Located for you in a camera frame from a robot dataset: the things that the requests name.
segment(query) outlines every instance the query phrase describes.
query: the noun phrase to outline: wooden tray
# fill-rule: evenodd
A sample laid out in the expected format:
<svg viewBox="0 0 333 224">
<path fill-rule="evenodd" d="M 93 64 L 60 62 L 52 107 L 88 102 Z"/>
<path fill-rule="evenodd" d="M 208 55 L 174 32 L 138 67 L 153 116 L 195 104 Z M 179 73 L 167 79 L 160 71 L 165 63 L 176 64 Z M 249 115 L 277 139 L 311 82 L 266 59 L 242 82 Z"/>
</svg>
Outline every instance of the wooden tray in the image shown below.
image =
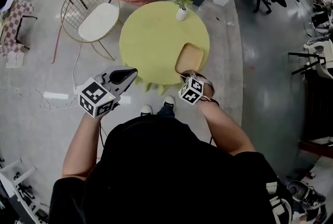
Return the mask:
<svg viewBox="0 0 333 224">
<path fill-rule="evenodd" d="M 175 70 L 181 74 L 186 70 L 198 71 L 203 58 L 203 51 L 192 43 L 185 43 L 179 54 Z"/>
</svg>

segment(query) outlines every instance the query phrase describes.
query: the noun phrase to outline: yellow-green tablecloth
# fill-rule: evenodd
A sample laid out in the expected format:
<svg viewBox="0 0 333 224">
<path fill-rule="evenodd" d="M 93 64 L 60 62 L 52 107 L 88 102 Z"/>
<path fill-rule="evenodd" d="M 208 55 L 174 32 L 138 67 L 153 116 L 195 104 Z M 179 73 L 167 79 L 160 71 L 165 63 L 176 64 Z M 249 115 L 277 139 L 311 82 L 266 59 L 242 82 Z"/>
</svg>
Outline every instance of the yellow-green tablecloth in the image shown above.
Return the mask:
<svg viewBox="0 0 333 224">
<path fill-rule="evenodd" d="M 179 7 L 171 2 L 155 2 L 134 11 L 125 22 L 120 35 L 120 55 L 127 66 L 138 70 L 146 91 L 152 83 L 162 94 L 181 82 L 175 71 L 178 56 L 185 43 L 203 50 L 200 69 L 209 54 L 209 36 L 202 20 L 190 9 L 186 19 L 176 20 Z"/>
</svg>

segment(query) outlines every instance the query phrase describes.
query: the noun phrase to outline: forearm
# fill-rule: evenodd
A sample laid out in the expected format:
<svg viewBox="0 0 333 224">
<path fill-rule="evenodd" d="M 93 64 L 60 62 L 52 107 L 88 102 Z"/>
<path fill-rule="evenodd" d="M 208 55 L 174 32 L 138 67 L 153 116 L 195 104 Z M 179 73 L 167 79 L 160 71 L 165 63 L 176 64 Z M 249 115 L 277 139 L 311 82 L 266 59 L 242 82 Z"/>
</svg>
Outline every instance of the forearm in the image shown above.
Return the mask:
<svg viewBox="0 0 333 224">
<path fill-rule="evenodd" d="M 86 178 L 96 165 L 100 119 L 84 114 L 66 153 L 62 177 Z"/>
<path fill-rule="evenodd" d="M 218 148 L 231 155 L 255 152 L 245 132 L 216 103 L 198 101 L 198 106 Z"/>
</svg>

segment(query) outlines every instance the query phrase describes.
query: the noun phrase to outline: checkered cloth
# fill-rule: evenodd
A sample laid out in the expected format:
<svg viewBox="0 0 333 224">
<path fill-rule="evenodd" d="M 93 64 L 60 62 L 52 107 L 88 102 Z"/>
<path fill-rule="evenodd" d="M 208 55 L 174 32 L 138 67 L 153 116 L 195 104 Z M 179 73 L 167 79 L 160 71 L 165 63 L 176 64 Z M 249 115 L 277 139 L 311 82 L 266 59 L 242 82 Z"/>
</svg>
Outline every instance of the checkered cloth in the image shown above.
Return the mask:
<svg viewBox="0 0 333 224">
<path fill-rule="evenodd" d="M 19 27 L 20 19 L 24 13 L 33 13 L 34 6 L 32 3 L 15 1 L 10 10 L 8 22 L 4 28 L 5 39 L 3 46 L 0 47 L 0 54 L 7 56 L 10 51 L 20 52 L 23 44 L 16 42 L 16 33 Z"/>
</svg>

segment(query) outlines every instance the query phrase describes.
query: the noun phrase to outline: vase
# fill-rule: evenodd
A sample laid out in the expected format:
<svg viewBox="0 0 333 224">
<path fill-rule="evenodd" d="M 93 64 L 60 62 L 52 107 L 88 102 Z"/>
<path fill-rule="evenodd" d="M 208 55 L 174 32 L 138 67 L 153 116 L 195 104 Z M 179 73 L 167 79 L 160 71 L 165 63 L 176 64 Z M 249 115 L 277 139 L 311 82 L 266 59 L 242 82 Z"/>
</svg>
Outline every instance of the vase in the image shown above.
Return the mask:
<svg viewBox="0 0 333 224">
<path fill-rule="evenodd" d="M 177 12 L 177 14 L 176 14 L 176 19 L 178 20 L 178 21 L 183 21 L 185 18 L 186 18 L 186 8 L 180 8 L 180 9 L 178 9 L 178 12 Z"/>
</svg>

